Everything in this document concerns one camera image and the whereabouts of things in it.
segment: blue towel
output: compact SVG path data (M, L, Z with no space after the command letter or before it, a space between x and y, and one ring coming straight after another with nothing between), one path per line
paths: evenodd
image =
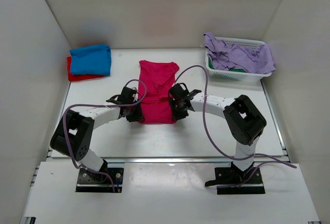
M70 50L73 75L110 75L111 51L104 43Z

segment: clothing pile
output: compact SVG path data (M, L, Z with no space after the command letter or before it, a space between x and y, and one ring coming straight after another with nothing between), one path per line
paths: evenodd
M69 81L101 78L110 75L111 49L104 43L70 50L68 59Z
M267 44L253 50L225 41L218 41L211 32L204 34L204 47L209 49L209 67L217 70L267 74L275 71Z

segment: white platform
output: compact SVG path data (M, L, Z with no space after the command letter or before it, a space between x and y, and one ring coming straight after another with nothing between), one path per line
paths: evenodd
M76 193L70 161L41 163L26 217L52 223L290 223L318 216L298 169L264 166L266 194L218 196L214 164L125 164L123 192Z
M71 83L65 107L77 103L104 104L106 99L119 94L128 80L139 78L140 60L173 61L182 71L191 65L205 65L204 52L204 49L112 50L111 76ZM180 82L186 83L189 90L203 90L204 72L199 68L192 69L182 76ZM267 126L258 142L256 152L283 155L260 82L247 84L211 78L208 94L221 97L238 97L241 94L249 96L267 120ZM207 124L219 147L226 153L234 155L236 141L226 121L207 115ZM201 113L190 113L188 118L176 124L141 125L128 123L126 119L113 121L93 132L90 148L101 157L220 156L205 135ZM52 157L64 156L53 151Z

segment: folded red cloth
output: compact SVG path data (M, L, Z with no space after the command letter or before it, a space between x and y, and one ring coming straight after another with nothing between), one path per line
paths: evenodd
M140 123L175 123L168 100L168 91L175 81L179 66L174 63L140 61L140 80L147 87L147 94L141 103L144 121ZM144 95L144 87L139 83L139 93Z
M86 79L91 78L102 78L104 75L92 75L92 74L85 74L85 75L72 75L70 73L71 68L71 56L67 57L68 59L68 79L69 81L84 81Z

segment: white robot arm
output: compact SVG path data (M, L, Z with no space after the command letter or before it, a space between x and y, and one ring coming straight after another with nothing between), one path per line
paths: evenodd
M175 84L169 90L172 118L180 120L190 111L203 111L205 96L200 90L189 92L184 83ZM255 148L264 127L265 118L245 95L238 98L222 98L208 95L205 112L226 119L229 129L236 139L236 152L233 165L243 178L253 168Z
M120 95L115 95L107 100L105 105L132 104L138 101L136 88L124 87ZM92 132L99 126L110 121L126 117L129 122L144 120L141 105L131 107L104 107L91 108L84 112L69 110L66 115L67 132L74 159L81 165L98 172L107 172L107 162L97 156L90 147ZM51 148L70 157L68 145L63 130L63 118L58 124L51 139ZM104 175L88 172L89 176L100 182Z

